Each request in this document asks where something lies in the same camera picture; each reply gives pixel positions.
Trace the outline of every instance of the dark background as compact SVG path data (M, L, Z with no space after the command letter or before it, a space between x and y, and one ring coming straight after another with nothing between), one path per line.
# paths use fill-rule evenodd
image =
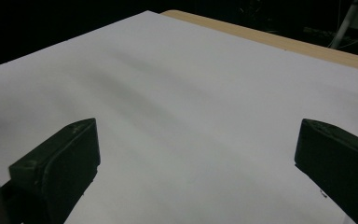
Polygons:
M351 0L0 0L0 63L146 10L178 9L327 45ZM304 27L317 34L305 34ZM318 31L327 31L320 36Z

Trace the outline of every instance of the table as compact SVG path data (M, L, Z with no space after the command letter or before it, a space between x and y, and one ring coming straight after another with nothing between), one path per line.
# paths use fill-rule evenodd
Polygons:
M358 68L286 41L145 12L1 64L0 184L94 117L102 164L67 223L342 223L294 153L303 118L358 135Z
M340 63L358 68L358 55L350 54L340 50L328 49L294 39L264 33L223 21L197 16L178 10L169 10L162 15L176 18L181 21L188 21L201 26L209 27L227 34L236 35L256 42L267 44L280 49L290 50L314 58L323 59L332 63Z

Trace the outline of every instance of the wooden table edge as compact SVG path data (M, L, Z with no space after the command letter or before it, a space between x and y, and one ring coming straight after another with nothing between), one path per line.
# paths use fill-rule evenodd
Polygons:
M267 44L272 47L290 50L292 52L308 55L313 58L326 60L332 63L340 63L350 67L358 68L358 55L339 51L336 49L329 49L317 45L312 45L306 42L273 35L239 25L227 23L224 21L217 21L206 17L186 13L179 10L168 10L161 13L164 16L175 18L180 21L187 21L203 27L211 28L230 35L239 36L249 40L253 40L262 44Z

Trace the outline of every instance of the white paper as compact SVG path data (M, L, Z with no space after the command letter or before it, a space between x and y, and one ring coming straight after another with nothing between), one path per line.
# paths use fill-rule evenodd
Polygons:
M301 120L358 135L358 69L145 12L0 65L0 185L71 122L102 164L66 223L342 223Z

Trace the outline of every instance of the black object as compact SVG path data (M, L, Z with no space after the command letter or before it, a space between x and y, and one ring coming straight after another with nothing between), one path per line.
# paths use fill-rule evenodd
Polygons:
M358 137L334 125L303 119L296 166L358 223Z
M0 188L0 224L62 224L97 174L95 119L65 126L10 165Z

